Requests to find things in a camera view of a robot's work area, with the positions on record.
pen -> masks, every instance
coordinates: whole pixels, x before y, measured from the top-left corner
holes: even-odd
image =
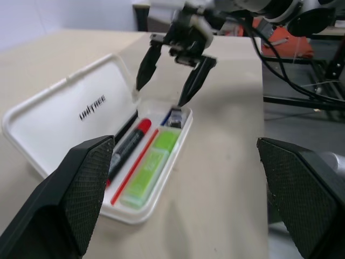
[[[112,183],[113,179],[119,173],[122,166],[133,153],[134,149],[138,146],[150,127],[151,121],[149,119],[140,121],[136,129],[126,137],[119,148],[113,153],[109,167],[107,187]]]

green eraser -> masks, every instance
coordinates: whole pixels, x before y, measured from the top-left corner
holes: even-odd
[[[140,209],[149,198],[168,157],[167,151],[151,148],[123,192],[121,203]]]
[[[175,131],[162,131],[153,143],[153,147],[163,149],[171,153],[179,135],[180,133]]]

white wall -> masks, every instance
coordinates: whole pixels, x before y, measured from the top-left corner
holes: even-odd
[[[135,31],[131,0],[0,0],[0,50],[60,28]]]

black cable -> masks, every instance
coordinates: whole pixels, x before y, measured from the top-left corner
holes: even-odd
[[[280,55],[278,54],[277,50],[275,49],[275,47],[271,44],[271,42],[261,33],[259,32],[257,29],[253,28],[252,25],[249,25],[247,24],[244,20],[242,20],[241,18],[238,18],[238,17],[234,17],[234,16],[231,16],[232,19],[234,19],[236,21],[236,23],[240,24],[244,30],[246,30],[246,32],[248,33],[248,35],[250,36],[251,40],[252,40],[252,43],[253,43],[253,46],[255,48],[255,51],[257,53],[257,55],[259,56],[259,58],[261,59],[262,63],[275,75],[277,76],[278,78],[280,78],[281,80],[285,81],[290,87],[292,87],[294,90],[296,90],[297,92],[303,94],[303,95],[306,95],[310,98],[314,98],[314,99],[317,99],[319,101],[324,101],[324,102],[328,102],[328,103],[339,103],[339,104],[345,104],[345,101],[343,100],[340,100],[340,99],[335,99],[335,98],[332,98],[332,97],[326,97],[326,96],[323,96],[323,95],[320,95],[320,94],[316,94],[312,91],[309,91],[295,83],[293,83],[287,73],[286,73],[286,70],[285,70],[285,67],[283,65],[283,62],[282,62],[282,59],[280,57]],[[256,34],[257,36],[259,36],[269,47],[270,49],[273,51],[274,55],[276,56],[277,60],[278,60],[278,63],[279,63],[279,66],[280,66],[280,69],[281,69],[281,72],[282,72],[282,75],[279,74],[277,71],[275,71],[269,64],[268,62],[265,60],[265,57],[261,55],[260,53],[260,50],[258,48],[258,45],[257,45],[257,42],[255,41],[255,38],[254,38],[254,34]]]

red cap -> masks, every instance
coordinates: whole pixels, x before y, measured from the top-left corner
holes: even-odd
[[[143,119],[140,121],[137,129],[141,130],[144,134],[149,130],[151,127],[151,121],[149,119]]]

